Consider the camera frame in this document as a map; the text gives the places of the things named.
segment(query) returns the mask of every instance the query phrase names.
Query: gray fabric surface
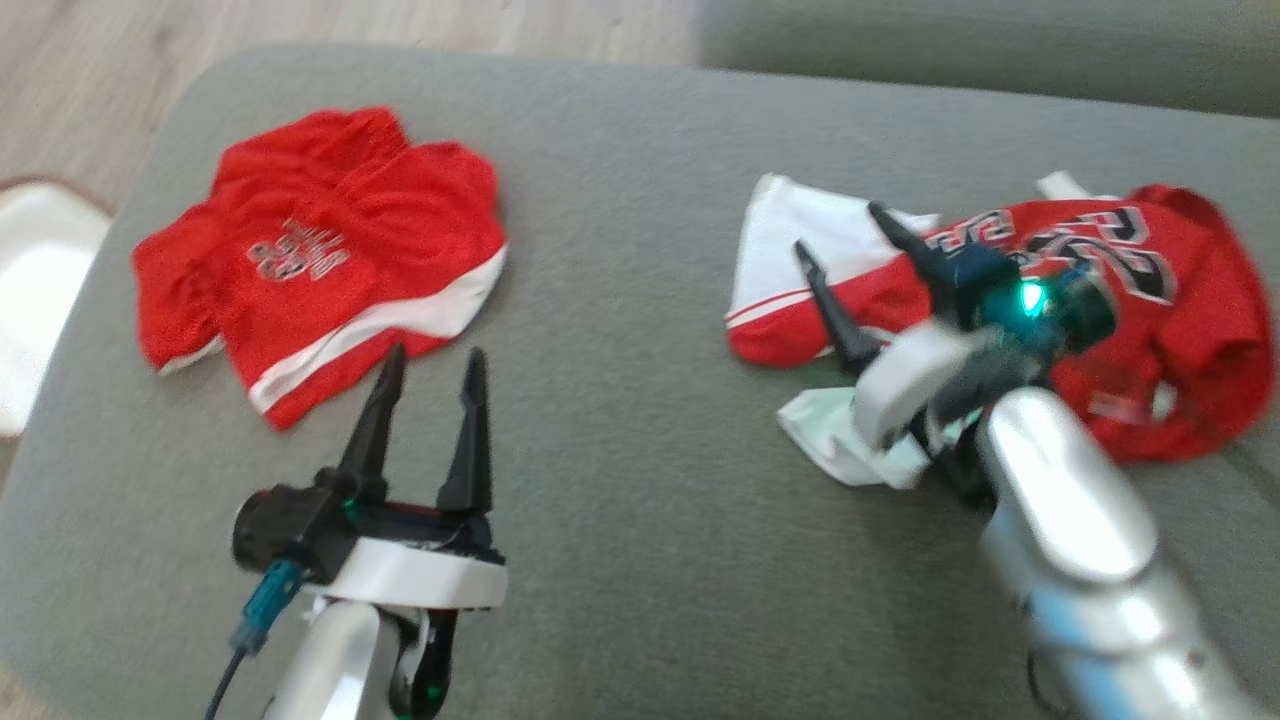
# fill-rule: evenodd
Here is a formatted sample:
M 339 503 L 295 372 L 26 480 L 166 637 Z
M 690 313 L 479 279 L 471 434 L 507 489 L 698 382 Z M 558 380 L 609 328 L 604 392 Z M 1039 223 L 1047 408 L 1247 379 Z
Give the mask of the gray fabric surface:
M 705 65 L 1280 115 L 1280 4 L 705 0 Z
M 950 218 L 1070 168 L 1097 191 L 1185 183 L 1280 278 L 1280 123 L 988 92 L 269 49 L 169 119 L 63 334 L 0 501 L 0 661 L 88 717 L 191 717 L 255 579 L 239 502 L 340 451 L 370 379 L 278 436 L 224 359 L 157 378 L 128 252 L 201 200 L 227 145 L 387 102 L 502 174 L 511 261 L 462 342 L 411 364 L 388 477 L 428 502 L 467 348 L 490 354 L 508 605 L 463 620 L 447 717 L 1033 717 L 980 520 L 941 491 L 850 491 L 773 411 L 832 366 L 745 366 L 722 315 L 764 172 Z M 1274 441 L 1268 421 L 1249 439 Z M 1270 460 L 1280 450 L 1267 448 Z M 1226 647 L 1272 705 L 1280 525 L 1221 457 L 1138 470 Z M 225 717 L 256 717 L 301 637 L 288 612 Z

